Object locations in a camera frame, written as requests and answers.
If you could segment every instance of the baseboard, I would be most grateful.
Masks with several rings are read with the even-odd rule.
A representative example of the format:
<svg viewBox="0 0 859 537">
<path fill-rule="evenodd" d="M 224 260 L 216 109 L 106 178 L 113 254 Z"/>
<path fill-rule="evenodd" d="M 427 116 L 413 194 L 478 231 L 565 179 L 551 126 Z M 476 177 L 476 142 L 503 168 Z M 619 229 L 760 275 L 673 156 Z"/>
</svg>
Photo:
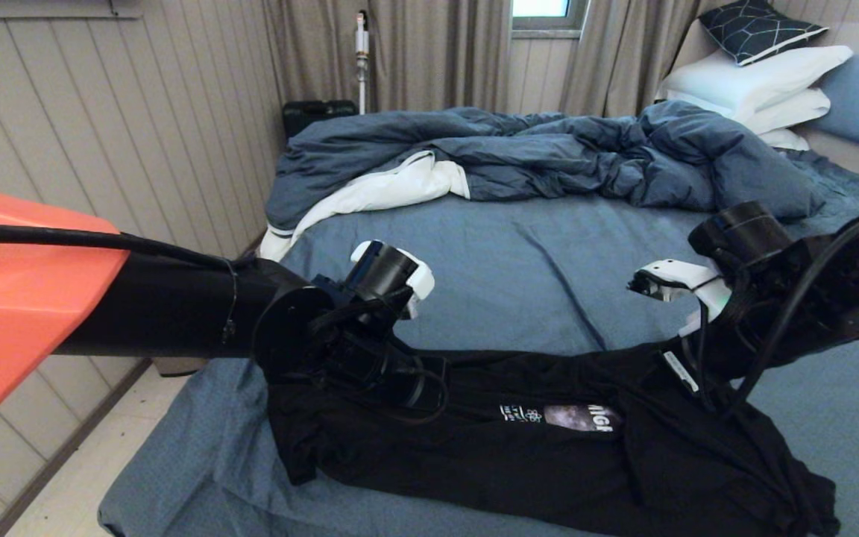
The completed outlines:
<svg viewBox="0 0 859 537">
<path fill-rule="evenodd" d="M 78 430 L 72 434 L 71 438 L 65 441 L 64 445 L 58 449 L 58 452 L 55 453 L 50 461 L 45 463 L 45 466 L 22 490 L 22 493 L 18 495 L 18 498 L 15 499 L 15 501 L 6 509 L 6 512 L 2 513 L 2 516 L 0 517 L 0 537 L 4 537 L 4 535 L 9 533 L 11 527 L 19 517 L 22 516 L 22 513 L 28 509 L 28 506 L 34 502 L 35 497 L 37 497 L 42 489 L 45 488 L 45 485 L 48 485 L 51 478 L 54 478 L 62 465 L 65 465 L 65 462 L 71 458 L 75 450 L 78 449 L 78 446 L 81 446 L 81 443 L 85 442 L 85 438 L 88 438 L 88 435 L 92 434 L 92 431 L 98 427 L 98 424 L 100 424 L 102 419 L 108 415 L 108 412 L 112 411 L 112 408 L 115 408 L 117 402 L 119 402 L 124 395 L 128 393 L 128 390 L 130 390 L 134 383 L 137 382 L 141 375 L 144 374 L 144 371 L 147 371 L 150 366 L 151 361 L 148 358 L 141 360 L 139 364 L 134 366 L 134 368 L 130 370 L 130 373 L 126 374 L 125 377 L 122 378 L 122 381 L 119 382 L 112 391 L 110 391 L 108 397 L 106 397 L 105 400 L 92 411 L 92 414 L 89 414 L 88 418 L 85 418 L 85 421 L 82 421 Z"/>
</svg>

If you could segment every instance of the bed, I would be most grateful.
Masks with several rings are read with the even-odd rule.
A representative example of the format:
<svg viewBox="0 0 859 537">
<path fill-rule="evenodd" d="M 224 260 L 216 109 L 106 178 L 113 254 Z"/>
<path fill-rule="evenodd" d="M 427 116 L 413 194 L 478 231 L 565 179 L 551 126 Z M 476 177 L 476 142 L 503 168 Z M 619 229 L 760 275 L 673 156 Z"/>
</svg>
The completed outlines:
<svg viewBox="0 0 859 537">
<path fill-rule="evenodd" d="M 791 235 L 832 232 L 859 215 L 858 173 L 816 152 L 771 155 L 822 201 L 788 225 Z M 635 269 L 657 259 L 702 262 L 686 237 L 707 215 L 600 195 L 490 203 L 446 195 L 321 220 L 287 245 L 282 263 L 307 278 L 339 278 L 359 242 L 380 239 L 418 255 L 436 278 L 418 319 L 397 325 L 410 345 L 569 356 L 677 332 L 693 303 L 660 304 L 624 286 Z M 253 364 L 209 363 L 116 480 L 99 522 L 127 536 L 586 534 L 355 489 L 323 474 L 291 486 L 265 401 L 266 384 Z M 843 533 L 859 535 L 859 342 L 768 371 L 751 401 L 774 419 L 799 459 L 835 480 Z"/>
</svg>

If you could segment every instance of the blue fitted sheet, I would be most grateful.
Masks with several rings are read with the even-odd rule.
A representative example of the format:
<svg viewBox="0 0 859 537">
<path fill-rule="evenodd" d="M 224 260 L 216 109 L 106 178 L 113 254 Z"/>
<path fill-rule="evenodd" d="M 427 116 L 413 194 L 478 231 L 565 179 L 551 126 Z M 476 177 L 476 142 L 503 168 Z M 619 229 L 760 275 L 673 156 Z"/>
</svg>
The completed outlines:
<svg viewBox="0 0 859 537">
<path fill-rule="evenodd" d="M 826 199 L 818 215 L 789 227 L 794 236 L 833 231 L 859 214 L 859 176 L 811 152 L 790 156 Z M 657 259 L 701 262 L 686 237 L 705 217 L 601 197 L 474 204 L 449 196 L 331 218 L 310 228 L 283 264 L 306 277 L 340 278 L 358 242 L 380 239 L 427 261 L 436 277 L 419 319 L 397 325 L 410 345 L 577 354 L 676 332 L 693 300 L 659 303 L 625 283 Z M 214 361 L 195 374 L 109 490 L 99 521 L 130 537 L 586 535 L 323 475 L 290 486 L 263 415 L 265 390 L 244 360 Z M 768 371 L 751 401 L 799 459 L 835 480 L 842 534 L 859 536 L 859 342 Z"/>
</svg>

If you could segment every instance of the black t-shirt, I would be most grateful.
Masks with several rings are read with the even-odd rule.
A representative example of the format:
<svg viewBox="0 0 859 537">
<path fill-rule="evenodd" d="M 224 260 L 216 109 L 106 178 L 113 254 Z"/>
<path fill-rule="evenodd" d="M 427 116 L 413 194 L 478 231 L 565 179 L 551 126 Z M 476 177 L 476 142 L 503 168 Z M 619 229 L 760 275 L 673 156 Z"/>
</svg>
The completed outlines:
<svg viewBox="0 0 859 537">
<path fill-rule="evenodd" d="M 703 410 L 658 346 L 429 354 L 452 364 L 450 402 L 425 425 L 269 381 L 291 482 L 320 468 L 349 486 L 613 535 L 838 533 L 834 483 L 794 459 L 749 405 L 727 422 Z"/>
</svg>

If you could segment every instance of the white pillow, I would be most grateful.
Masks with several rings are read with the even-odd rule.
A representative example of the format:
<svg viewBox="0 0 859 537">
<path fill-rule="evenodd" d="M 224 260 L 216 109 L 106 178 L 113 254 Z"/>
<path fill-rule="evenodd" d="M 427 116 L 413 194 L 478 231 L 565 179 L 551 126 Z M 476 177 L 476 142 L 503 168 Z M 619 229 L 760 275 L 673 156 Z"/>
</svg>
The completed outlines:
<svg viewBox="0 0 859 537">
<path fill-rule="evenodd" d="M 760 109 L 807 89 L 852 55 L 844 45 L 804 47 L 737 67 L 719 48 L 715 54 L 668 75 L 656 96 L 688 101 L 744 122 Z"/>
<path fill-rule="evenodd" d="M 807 151 L 811 149 L 808 141 L 804 137 L 796 135 L 788 129 L 777 129 L 758 135 L 764 143 L 771 147 L 781 147 L 783 149 L 796 149 L 798 151 Z"/>
<path fill-rule="evenodd" d="M 742 123 L 755 134 L 766 133 L 818 119 L 830 109 L 831 99 L 820 89 L 802 89 L 787 101 L 763 108 Z"/>
</svg>

